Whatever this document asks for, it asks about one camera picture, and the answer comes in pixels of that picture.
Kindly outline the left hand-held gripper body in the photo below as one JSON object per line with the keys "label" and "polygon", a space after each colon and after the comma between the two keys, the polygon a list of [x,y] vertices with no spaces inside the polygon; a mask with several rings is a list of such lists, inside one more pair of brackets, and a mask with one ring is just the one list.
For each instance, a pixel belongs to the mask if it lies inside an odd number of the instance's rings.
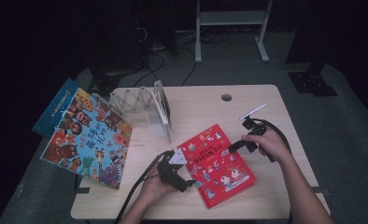
{"label": "left hand-held gripper body", "polygon": [[187,181],[182,178],[177,171],[182,167],[182,164],[170,164],[169,161],[173,158],[175,152],[167,150],[163,153],[163,158],[157,165],[159,176],[164,184],[169,184],[173,188],[184,192],[188,185]]}

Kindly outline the white metal stand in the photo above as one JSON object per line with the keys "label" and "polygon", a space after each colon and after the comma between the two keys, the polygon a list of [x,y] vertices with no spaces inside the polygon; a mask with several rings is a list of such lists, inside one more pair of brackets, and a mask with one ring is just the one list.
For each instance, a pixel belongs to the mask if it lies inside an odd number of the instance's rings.
{"label": "white metal stand", "polygon": [[263,10],[246,11],[217,11],[205,12],[200,9],[201,1],[197,0],[196,23],[195,23],[195,45],[194,60],[202,61],[201,28],[204,26],[230,26],[230,25],[260,25],[261,30],[255,37],[255,43],[264,63],[270,61],[263,44],[267,24],[269,21],[274,0],[268,0]]}

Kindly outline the blue monster picture book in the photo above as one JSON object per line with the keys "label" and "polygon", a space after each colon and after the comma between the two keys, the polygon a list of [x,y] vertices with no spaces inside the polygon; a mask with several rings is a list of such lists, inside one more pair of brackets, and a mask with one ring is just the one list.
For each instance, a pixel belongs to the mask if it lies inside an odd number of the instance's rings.
{"label": "blue monster picture book", "polygon": [[51,138],[78,89],[79,85],[76,81],[71,78],[67,79],[35,123],[32,131],[43,137]]}

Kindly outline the colourful animals picture book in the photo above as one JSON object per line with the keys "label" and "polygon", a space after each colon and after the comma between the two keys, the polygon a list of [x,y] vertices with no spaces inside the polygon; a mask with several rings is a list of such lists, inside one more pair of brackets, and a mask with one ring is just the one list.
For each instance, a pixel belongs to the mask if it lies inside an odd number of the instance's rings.
{"label": "colourful animals picture book", "polygon": [[132,130],[110,106],[79,89],[41,159],[118,189]]}

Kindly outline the person's right hand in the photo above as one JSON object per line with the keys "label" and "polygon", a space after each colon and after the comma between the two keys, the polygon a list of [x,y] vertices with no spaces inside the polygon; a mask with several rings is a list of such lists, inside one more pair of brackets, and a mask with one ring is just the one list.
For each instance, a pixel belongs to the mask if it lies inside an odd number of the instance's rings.
{"label": "person's right hand", "polygon": [[258,144],[259,151],[262,155],[272,156],[279,164],[293,160],[282,137],[269,126],[266,126],[266,132],[263,135],[246,134],[242,136],[242,139],[247,142]]}

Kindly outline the person's left hand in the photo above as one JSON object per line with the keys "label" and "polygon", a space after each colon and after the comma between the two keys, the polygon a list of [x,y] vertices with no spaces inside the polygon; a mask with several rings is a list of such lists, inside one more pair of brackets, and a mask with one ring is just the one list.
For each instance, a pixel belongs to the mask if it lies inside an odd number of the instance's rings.
{"label": "person's left hand", "polygon": [[142,189],[140,190],[137,200],[140,201],[143,207],[150,208],[167,193],[175,190],[176,189],[171,185],[162,182],[157,166],[154,165],[143,181]]}

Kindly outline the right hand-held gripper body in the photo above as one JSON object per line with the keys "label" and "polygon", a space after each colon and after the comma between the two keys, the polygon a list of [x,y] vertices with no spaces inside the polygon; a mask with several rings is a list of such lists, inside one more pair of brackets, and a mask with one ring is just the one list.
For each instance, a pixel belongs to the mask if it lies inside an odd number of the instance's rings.
{"label": "right hand-held gripper body", "polygon": [[[266,132],[266,128],[264,126],[261,126],[257,124],[250,116],[254,114],[255,112],[259,111],[265,107],[265,105],[261,105],[249,112],[245,116],[241,118],[242,125],[248,130],[249,134],[254,135],[263,135]],[[257,145],[253,142],[244,142],[244,146],[248,149],[249,152],[253,152],[255,149],[257,149]]]}

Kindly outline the white caterpillar picture book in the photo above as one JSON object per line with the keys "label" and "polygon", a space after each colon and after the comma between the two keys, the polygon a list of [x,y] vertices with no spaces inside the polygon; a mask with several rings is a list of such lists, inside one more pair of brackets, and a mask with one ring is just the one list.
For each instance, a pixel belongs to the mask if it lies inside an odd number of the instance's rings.
{"label": "white caterpillar picture book", "polygon": [[154,104],[156,105],[156,108],[158,110],[158,113],[161,117],[163,124],[169,124],[171,112],[164,91],[153,91],[151,93],[151,96],[154,101]]}

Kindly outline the white expandable book rack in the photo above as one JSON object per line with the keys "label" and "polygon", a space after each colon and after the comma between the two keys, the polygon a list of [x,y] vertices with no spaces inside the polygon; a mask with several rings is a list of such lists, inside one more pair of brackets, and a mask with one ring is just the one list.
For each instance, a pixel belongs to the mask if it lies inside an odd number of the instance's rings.
{"label": "white expandable book rack", "polygon": [[160,80],[156,80],[153,83],[153,87],[142,86],[138,89],[128,88],[126,90],[115,89],[108,95],[107,100],[98,93],[93,93],[92,96],[102,103],[106,103],[114,112],[117,112],[121,117],[129,121],[133,121],[131,119],[132,115],[139,110],[144,110],[151,135],[154,138],[164,137],[168,143],[171,143],[173,135],[171,115],[170,123],[163,124],[151,96],[153,91],[164,91]]}

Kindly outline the red picture book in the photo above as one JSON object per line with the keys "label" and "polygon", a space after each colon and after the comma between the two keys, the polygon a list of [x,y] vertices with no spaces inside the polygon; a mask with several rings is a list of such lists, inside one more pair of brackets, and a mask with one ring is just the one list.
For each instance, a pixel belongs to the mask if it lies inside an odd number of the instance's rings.
{"label": "red picture book", "polygon": [[218,124],[179,145],[205,206],[211,208],[254,186],[257,178]]}

